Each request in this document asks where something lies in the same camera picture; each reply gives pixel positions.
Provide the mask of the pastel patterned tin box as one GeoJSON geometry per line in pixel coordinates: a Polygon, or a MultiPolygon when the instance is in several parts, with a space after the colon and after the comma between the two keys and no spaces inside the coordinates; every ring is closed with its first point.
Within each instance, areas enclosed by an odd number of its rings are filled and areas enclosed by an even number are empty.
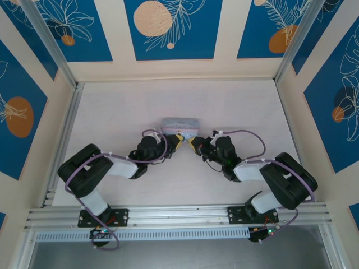
{"type": "Polygon", "coordinates": [[[200,123],[195,118],[163,118],[160,130],[167,135],[178,135],[177,130],[181,130],[181,136],[188,140],[191,137],[196,137],[199,133],[200,123]]]}

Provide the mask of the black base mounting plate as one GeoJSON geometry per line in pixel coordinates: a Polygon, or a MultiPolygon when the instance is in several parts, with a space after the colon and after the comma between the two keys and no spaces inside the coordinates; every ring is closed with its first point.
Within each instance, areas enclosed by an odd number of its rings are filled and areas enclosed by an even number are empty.
{"type": "Polygon", "coordinates": [[[251,206],[231,206],[227,208],[227,212],[230,224],[266,224],[279,222],[276,210],[258,213],[251,206]]]}
{"type": "MultiPolygon", "coordinates": [[[[108,208],[98,216],[98,219],[110,228],[126,227],[128,222],[128,213],[128,209],[108,208]]],[[[99,225],[100,223],[96,221],[86,210],[80,211],[77,223],[79,228],[95,228],[99,225]]]]}

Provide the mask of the right controller board with leds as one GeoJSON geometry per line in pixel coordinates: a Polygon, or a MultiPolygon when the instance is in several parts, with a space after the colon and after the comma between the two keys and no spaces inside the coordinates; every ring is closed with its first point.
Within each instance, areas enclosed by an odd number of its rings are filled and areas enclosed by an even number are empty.
{"type": "Polygon", "coordinates": [[[265,239],[274,235],[280,228],[281,227],[279,225],[270,227],[265,226],[262,228],[249,228],[249,241],[262,244],[265,239]]]}

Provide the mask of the controller board with leds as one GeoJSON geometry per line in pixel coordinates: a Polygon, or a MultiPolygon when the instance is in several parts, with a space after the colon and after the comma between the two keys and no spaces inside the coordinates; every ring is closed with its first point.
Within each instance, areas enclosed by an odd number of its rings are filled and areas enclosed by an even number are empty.
{"type": "Polygon", "coordinates": [[[279,225],[270,227],[265,226],[262,228],[249,228],[249,241],[262,244],[265,239],[274,235],[280,228],[281,227],[279,225]]]}
{"type": "Polygon", "coordinates": [[[89,239],[114,239],[116,237],[116,229],[94,228],[90,230],[89,239]]]}

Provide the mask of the left controller board with leds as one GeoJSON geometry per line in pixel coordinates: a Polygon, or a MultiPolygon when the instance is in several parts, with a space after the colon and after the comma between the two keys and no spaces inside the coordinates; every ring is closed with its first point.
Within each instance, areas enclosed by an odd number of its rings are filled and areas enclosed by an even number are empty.
{"type": "Polygon", "coordinates": [[[90,230],[89,239],[114,239],[116,237],[116,229],[94,228],[90,230]]]}

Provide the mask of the grey metal bottom panel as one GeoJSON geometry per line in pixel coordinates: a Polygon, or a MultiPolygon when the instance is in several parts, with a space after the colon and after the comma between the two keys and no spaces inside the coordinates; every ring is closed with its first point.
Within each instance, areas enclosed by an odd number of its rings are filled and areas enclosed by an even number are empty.
{"type": "Polygon", "coordinates": [[[38,243],[29,269],[332,269],[322,245],[314,247],[183,240],[125,242],[105,252],[89,243],[38,243]]]}

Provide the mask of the aluminium cross rail beam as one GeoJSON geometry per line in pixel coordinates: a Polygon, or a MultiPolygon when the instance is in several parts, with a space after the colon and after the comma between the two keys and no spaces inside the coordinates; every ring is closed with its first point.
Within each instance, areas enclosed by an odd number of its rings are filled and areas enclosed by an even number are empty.
{"type": "MultiPolygon", "coordinates": [[[[194,206],[117,206],[129,210],[129,229],[160,228],[219,228],[229,227],[234,213],[230,205],[194,206]]],[[[80,219],[79,206],[47,206],[32,208],[25,222],[25,230],[50,231],[77,228],[80,219]]],[[[297,207],[299,214],[293,225],[331,224],[332,218],[323,202],[304,203],[297,207]]]]}

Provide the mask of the aluminium side rail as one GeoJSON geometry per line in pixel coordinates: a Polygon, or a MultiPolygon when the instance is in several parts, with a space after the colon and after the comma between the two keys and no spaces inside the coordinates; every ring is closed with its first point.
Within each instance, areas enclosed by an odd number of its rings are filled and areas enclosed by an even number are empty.
{"type": "Polygon", "coordinates": [[[57,170],[65,159],[66,150],[68,147],[68,143],[70,141],[71,132],[79,108],[84,86],[85,84],[83,82],[78,82],[76,88],[74,89],[71,95],[71,100],[66,112],[63,126],[61,132],[59,133],[59,143],[56,149],[56,154],[54,155],[52,164],[50,166],[49,174],[45,181],[46,185],[43,191],[43,198],[39,202],[40,208],[45,206],[45,201],[47,199],[47,194],[49,190],[52,189],[57,184],[57,180],[58,180],[57,170]]]}

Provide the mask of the aluminium frame post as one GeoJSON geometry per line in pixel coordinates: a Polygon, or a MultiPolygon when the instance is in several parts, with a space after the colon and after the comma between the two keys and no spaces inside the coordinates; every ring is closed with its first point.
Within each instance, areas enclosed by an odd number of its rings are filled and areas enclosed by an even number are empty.
{"type": "Polygon", "coordinates": [[[305,12],[274,76],[276,84],[291,67],[297,76],[344,0],[308,0],[305,12]]]}
{"type": "Polygon", "coordinates": [[[78,82],[75,78],[51,31],[35,6],[35,3],[32,0],[19,0],[19,3],[67,82],[74,88],[74,90],[83,89],[84,83],[78,82]]]}

